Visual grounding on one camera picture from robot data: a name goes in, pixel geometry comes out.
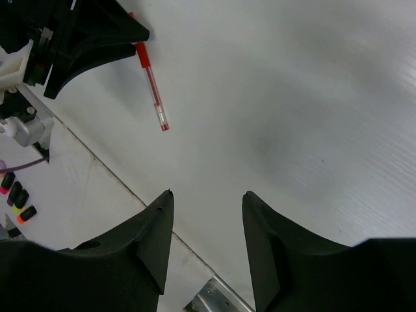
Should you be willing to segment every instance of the white tabletop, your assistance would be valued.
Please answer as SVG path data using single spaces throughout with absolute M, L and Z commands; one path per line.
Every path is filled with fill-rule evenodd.
M 416 235 L 415 3 L 121 2 L 171 130 L 135 57 L 45 102 L 144 202 L 171 188 L 175 232 L 249 303 L 247 190 L 337 242 Z

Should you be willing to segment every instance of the red pen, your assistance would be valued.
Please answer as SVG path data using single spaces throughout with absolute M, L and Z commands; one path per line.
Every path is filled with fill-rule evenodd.
M 138 58 L 140 59 L 140 63 L 142 63 L 142 68 L 144 70 L 144 73 L 146 74 L 146 78 L 149 84 L 150 93 L 153 97 L 153 103 L 155 105 L 156 114 L 159 119 L 159 123 L 161 124 L 162 131 L 166 131 L 169 129 L 169 125 L 166 119 L 166 115 L 164 113 L 159 91 L 157 90 L 155 77 L 153 76 L 153 71 L 151 70 L 150 60 L 149 60 L 148 52 L 146 51 L 146 46 L 144 45 L 144 42 L 139 42 L 138 44 L 136 44 L 136 50 L 137 50 Z

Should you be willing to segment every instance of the white 3d printed part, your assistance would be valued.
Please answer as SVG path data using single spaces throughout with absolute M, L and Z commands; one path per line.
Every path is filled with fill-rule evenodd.
M 32 49 L 33 41 L 20 49 L 18 52 L 5 54 L 0 53 L 0 90 L 18 86 L 23 83 L 27 61 Z

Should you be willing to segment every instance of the marker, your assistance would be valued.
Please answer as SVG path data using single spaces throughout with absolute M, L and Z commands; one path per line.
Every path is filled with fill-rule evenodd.
M 18 222 L 23 224 L 28 221 L 28 219 L 32 218 L 36 213 L 38 213 L 36 208 L 34 206 L 30 206 L 28 209 L 18 215 Z
M 3 181 L 1 182 L 0 186 L 0 193 L 3 195 L 6 195 L 10 188 L 13 185 L 15 174 L 13 172 L 9 172 L 6 174 L 6 176 L 3 178 Z
M 23 190 L 22 185 L 20 182 L 15 182 L 12 186 L 12 189 L 10 190 L 10 193 L 7 198 L 7 204 L 9 206 L 13 206 L 14 201 L 18 198 L 21 190 Z
M 21 191 L 14 202 L 13 211 L 15 213 L 20 213 L 21 209 L 26 205 L 28 199 L 29 193 L 26 190 Z

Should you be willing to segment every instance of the wire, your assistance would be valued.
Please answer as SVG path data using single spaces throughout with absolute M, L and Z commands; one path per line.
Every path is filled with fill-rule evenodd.
M 41 159 L 38 159 L 37 161 L 33 161 L 33 162 L 28 163 L 28 164 L 23 164 L 21 166 L 6 168 L 6 169 L 0 169 L 0 174 L 8 174 L 9 172 L 26 169 L 26 168 L 29 168 L 29 167 L 34 166 L 36 164 L 40 164 L 44 161 L 47 161 L 48 159 L 49 159 L 49 157 L 43 157 Z

